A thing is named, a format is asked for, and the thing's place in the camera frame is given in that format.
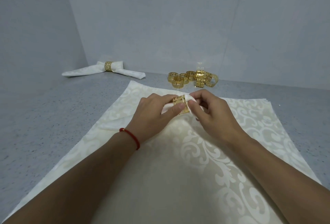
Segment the rolled napkin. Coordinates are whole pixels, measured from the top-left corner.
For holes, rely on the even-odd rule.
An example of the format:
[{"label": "rolled napkin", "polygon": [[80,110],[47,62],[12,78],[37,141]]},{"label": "rolled napkin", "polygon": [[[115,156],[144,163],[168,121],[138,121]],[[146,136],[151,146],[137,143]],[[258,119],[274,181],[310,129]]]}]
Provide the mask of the rolled napkin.
[{"label": "rolled napkin", "polygon": [[[107,71],[105,69],[105,63],[98,61],[96,63],[96,65],[76,69],[73,71],[64,72],[64,73],[62,73],[62,76],[70,77],[70,76],[91,75],[91,74],[103,73],[105,71]],[[142,79],[146,76],[146,74],[142,73],[142,72],[136,72],[136,71],[130,71],[130,70],[124,69],[124,63],[122,61],[112,62],[111,71],[114,73],[123,74],[123,75],[134,77],[137,79]]]},{"label": "rolled napkin", "polygon": [[[196,100],[189,94],[184,94],[183,96],[179,96],[177,98],[174,98],[174,102],[173,103],[167,103],[162,110],[162,113],[167,112],[167,110],[169,110],[172,106],[174,106],[177,103],[183,102],[186,103],[186,108],[180,113],[180,114],[184,114],[184,113],[191,113],[192,115],[194,115],[192,113],[192,111],[190,110],[187,102],[189,100],[193,100],[196,102]],[[121,127],[126,127],[130,121],[132,120],[133,115],[129,115],[126,117],[122,117],[119,119],[116,119],[114,121],[108,121],[106,123],[102,123],[100,126],[98,126],[100,129],[104,129],[104,130],[111,130],[111,131],[118,131]]]}]

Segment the hand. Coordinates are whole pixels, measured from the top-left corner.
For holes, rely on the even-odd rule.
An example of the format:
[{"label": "hand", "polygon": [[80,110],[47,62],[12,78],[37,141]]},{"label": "hand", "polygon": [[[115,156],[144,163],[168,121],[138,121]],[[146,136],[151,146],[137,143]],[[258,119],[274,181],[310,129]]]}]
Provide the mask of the hand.
[{"label": "hand", "polygon": [[227,102],[202,89],[190,94],[197,102],[188,101],[188,106],[202,124],[204,130],[216,140],[230,144],[248,137],[231,112]]},{"label": "hand", "polygon": [[170,103],[175,97],[177,95],[167,94],[160,96],[153,93],[147,98],[141,98],[126,129],[134,134],[141,144],[158,134],[185,107],[184,103],[178,103],[167,112],[161,114],[165,104]]}]

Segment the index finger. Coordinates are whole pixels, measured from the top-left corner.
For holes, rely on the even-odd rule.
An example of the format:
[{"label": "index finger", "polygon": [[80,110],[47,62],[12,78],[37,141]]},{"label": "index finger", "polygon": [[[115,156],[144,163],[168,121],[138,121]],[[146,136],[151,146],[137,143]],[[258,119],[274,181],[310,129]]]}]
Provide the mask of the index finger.
[{"label": "index finger", "polygon": [[162,103],[165,105],[165,104],[167,104],[167,103],[172,102],[172,100],[173,100],[175,97],[178,97],[178,95],[175,95],[175,94],[167,94],[167,95],[163,95],[163,96],[161,97],[161,101],[162,101]]},{"label": "index finger", "polygon": [[192,92],[190,94],[195,100],[197,99],[202,99],[203,101],[205,101],[206,103],[210,103],[212,98],[215,97],[215,95],[209,91],[207,91],[206,89],[201,89],[195,92]]}]

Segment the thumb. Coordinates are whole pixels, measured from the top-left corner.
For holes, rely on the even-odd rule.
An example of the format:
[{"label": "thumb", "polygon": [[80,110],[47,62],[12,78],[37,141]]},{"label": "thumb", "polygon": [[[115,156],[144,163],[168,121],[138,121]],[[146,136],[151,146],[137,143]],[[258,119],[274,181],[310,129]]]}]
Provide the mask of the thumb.
[{"label": "thumb", "polygon": [[194,116],[198,118],[200,122],[204,121],[207,114],[201,109],[200,105],[193,100],[188,101],[188,107]]},{"label": "thumb", "polygon": [[178,103],[172,106],[167,112],[162,114],[162,117],[165,118],[167,121],[170,121],[174,117],[176,117],[181,111],[185,108],[185,103]]}]

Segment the person's left arm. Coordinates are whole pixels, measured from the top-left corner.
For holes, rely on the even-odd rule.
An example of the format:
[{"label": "person's left arm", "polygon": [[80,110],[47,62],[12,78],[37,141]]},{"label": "person's left arm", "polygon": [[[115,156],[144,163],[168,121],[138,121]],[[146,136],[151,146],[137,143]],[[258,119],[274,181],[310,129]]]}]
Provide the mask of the person's left arm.
[{"label": "person's left arm", "polygon": [[[176,95],[142,98],[126,127],[142,144],[159,133],[184,108],[180,103],[161,111]],[[90,223],[115,177],[136,150],[126,132],[114,134],[107,143],[83,159],[64,175],[9,217],[12,223]]]}]

